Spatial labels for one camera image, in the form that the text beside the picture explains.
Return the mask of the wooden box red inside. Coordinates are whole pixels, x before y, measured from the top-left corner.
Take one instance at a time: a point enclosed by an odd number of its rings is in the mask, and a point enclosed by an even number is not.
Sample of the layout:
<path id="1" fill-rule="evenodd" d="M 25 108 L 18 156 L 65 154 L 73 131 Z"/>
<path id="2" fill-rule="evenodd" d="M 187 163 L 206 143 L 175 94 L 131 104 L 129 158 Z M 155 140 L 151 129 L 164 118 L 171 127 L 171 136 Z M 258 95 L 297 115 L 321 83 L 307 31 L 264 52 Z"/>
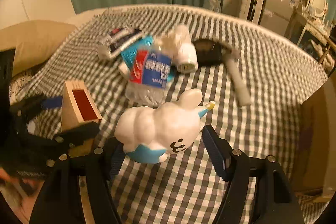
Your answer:
<path id="1" fill-rule="evenodd" d="M 99 124 L 102 116 L 82 80 L 66 80 L 64 83 L 61 128 L 67 131 L 83 124 Z"/>

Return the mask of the white rabbit figurine toy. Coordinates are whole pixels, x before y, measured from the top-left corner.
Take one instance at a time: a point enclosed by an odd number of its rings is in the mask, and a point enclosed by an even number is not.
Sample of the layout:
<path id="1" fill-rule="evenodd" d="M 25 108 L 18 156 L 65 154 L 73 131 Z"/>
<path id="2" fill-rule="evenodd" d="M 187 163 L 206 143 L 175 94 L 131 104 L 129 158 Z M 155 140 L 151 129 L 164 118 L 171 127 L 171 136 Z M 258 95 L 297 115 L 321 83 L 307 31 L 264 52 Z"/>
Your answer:
<path id="1" fill-rule="evenodd" d="M 165 102 L 156 109 L 148 106 L 127 109 L 117 122 L 115 138 L 132 160 L 157 164 L 189 148 L 201 131 L 201 118 L 215 102 L 201 105 L 203 94 L 190 89 L 175 102 Z"/>

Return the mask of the silver black snack packet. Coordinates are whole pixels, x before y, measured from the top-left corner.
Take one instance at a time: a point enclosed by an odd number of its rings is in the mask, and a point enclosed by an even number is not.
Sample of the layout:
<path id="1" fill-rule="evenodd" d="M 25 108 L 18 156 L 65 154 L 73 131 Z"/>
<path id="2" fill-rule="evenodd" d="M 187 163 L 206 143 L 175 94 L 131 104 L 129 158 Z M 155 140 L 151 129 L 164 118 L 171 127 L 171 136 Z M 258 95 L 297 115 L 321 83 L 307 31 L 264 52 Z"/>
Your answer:
<path id="1" fill-rule="evenodd" d="M 115 59 L 123 50 L 144 36 L 141 30 L 131 27 L 111 30 L 98 40 L 96 52 L 99 60 L 110 61 Z"/>

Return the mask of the comb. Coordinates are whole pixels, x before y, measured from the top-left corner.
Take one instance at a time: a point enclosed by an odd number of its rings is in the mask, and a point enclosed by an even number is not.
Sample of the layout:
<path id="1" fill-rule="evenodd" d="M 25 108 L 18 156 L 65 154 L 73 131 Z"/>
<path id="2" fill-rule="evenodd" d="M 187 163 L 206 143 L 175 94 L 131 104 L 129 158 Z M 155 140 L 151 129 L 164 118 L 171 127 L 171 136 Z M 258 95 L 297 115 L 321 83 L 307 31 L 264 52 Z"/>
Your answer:
<path id="1" fill-rule="evenodd" d="M 237 65 L 237 61 L 240 57 L 240 50 L 229 45 L 225 41 L 219 40 L 215 40 L 215 46 L 219 48 L 218 64 L 224 64 L 231 77 L 239 106 L 243 107 L 250 105 L 252 103 L 251 97 Z"/>

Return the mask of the tan pillow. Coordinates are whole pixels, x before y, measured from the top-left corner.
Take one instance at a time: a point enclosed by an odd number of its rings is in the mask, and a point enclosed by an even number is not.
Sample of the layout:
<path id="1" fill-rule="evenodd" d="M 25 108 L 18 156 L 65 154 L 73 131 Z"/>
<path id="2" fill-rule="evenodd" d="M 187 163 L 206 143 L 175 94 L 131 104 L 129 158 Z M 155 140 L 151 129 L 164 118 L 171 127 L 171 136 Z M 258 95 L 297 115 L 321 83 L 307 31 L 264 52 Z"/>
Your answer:
<path id="1" fill-rule="evenodd" d="M 15 48 L 13 76 L 47 61 L 76 29 L 68 23 L 30 20 L 1 29 L 1 50 Z"/>

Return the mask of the checkered bed sheet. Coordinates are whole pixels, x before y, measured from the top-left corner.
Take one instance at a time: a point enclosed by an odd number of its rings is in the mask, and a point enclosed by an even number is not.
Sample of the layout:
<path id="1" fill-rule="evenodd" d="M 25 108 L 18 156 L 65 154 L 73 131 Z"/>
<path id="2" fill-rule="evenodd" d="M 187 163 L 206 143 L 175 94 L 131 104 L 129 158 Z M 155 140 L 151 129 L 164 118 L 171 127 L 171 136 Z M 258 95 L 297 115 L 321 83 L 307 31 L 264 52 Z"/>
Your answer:
<path id="1" fill-rule="evenodd" d="M 198 88 L 215 107 L 202 118 L 230 145 L 254 157 L 273 155 L 291 174 L 298 142 L 300 106 L 327 80 L 323 67 L 287 39 L 244 20 L 187 6 L 115 7 L 95 16 L 65 39 L 44 67 L 17 90 L 13 101 L 43 93 L 62 94 L 65 80 L 83 80 L 101 112 L 97 145 L 115 130 L 130 107 L 120 59 L 101 63 L 98 40 L 113 28 L 131 25 L 158 36 L 178 24 L 193 39 L 226 42 L 240 51 L 238 68 L 252 103 L 239 107 L 224 65 L 176 75 L 165 91 L 167 101 Z M 210 223 L 225 191 L 201 138 L 184 153 L 162 164 L 125 159 L 111 194 L 123 223 Z"/>

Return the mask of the clear water bottle blue label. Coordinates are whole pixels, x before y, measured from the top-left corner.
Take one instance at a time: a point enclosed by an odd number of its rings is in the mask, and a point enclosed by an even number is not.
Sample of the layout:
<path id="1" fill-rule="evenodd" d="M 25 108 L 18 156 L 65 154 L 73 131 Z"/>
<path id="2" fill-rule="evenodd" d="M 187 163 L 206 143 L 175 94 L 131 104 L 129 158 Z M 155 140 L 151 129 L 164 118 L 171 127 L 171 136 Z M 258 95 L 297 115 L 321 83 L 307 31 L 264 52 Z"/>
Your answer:
<path id="1" fill-rule="evenodd" d="M 161 104 L 170 73 L 173 50 L 163 37 L 137 48 L 125 90 L 134 103 L 157 107 Z"/>

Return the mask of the black pouch bag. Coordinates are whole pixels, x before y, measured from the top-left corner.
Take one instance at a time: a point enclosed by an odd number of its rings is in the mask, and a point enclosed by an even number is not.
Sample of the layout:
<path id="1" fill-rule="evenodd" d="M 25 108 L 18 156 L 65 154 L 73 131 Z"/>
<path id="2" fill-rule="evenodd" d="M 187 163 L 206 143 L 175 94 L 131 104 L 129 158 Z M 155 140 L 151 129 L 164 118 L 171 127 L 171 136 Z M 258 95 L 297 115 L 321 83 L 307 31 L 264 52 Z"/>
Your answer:
<path id="1" fill-rule="evenodd" d="M 199 66 L 213 66 L 224 63 L 224 54 L 231 53 L 232 47 L 227 43 L 210 39 L 198 39 L 193 42 Z"/>

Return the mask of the white dressing table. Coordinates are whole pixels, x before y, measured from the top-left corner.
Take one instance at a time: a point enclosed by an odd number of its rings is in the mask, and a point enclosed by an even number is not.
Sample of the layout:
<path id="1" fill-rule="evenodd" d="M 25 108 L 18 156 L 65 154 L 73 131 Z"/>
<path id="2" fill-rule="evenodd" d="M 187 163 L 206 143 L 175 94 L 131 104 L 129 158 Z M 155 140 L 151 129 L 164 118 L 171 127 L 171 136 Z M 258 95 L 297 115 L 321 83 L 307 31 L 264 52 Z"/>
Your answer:
<path id="1" fill-rule="evenodd" d="M 327 31 L 323 31 L 321 27 L 313 23 L 310 19 L 302 14 L 295 13 L 295 20 L 303 25 L 303 30 L 297 42 L 297 46 L 300 45 L 301 40 L 305 32 L 310 32 L 319 42 L 324 46 L 328 45 L 335 52 L 335 43 L 329 38 L 330 34 Z"/>

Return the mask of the silver mini fridge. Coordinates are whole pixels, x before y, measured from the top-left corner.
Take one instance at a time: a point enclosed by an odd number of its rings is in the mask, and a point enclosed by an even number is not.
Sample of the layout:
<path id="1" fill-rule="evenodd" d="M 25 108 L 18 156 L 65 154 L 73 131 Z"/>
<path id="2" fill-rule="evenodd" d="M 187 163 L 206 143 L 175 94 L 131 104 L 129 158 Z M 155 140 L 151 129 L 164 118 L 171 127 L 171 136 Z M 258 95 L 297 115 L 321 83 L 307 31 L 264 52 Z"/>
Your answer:
<path id="1" fill-rule="evenodd" d="M 260 26 L 287 37 L 290 21 L 299 0 L 264 0 Z"/>

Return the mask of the white suitcase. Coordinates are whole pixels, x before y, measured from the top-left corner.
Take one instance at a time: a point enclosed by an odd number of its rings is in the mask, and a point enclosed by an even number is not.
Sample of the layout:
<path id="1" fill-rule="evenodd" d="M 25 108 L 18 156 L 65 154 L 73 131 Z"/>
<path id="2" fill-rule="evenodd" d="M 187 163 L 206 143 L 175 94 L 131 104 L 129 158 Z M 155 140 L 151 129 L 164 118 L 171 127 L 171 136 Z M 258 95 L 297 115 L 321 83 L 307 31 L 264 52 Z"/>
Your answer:
<path id="1" fill-rule="evenodd" d="M 238 18 L 259 23 L 264 0 L 239 0 Z"/>

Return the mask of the large clear water jug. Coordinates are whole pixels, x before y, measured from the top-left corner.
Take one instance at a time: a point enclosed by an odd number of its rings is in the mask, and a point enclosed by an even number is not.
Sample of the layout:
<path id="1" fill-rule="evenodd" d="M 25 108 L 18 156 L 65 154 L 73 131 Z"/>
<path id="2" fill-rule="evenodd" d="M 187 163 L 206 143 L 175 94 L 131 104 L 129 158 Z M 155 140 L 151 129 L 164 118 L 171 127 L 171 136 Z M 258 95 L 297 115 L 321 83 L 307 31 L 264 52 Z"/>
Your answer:
<path id="1" fill-rule="evenodd" d="M 221 1 L 220 0 L 206 0 L 203 5 L 204 9 L 210 10 L 212 12 L 222 12 Z"/>

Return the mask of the white oval vanity mirror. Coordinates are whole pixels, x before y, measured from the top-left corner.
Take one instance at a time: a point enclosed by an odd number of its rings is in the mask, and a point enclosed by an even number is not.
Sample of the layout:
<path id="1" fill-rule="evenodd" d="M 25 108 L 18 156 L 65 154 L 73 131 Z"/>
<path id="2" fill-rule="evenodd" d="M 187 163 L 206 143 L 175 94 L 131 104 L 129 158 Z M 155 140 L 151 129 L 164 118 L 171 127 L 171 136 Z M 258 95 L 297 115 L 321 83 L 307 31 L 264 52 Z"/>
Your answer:
<path id="1" fill-rule="evenodd" d="M 309 6 L 315 9 L 316 18 L 322 18 L 327 13 L 327 0 L 309 0 Z"/>

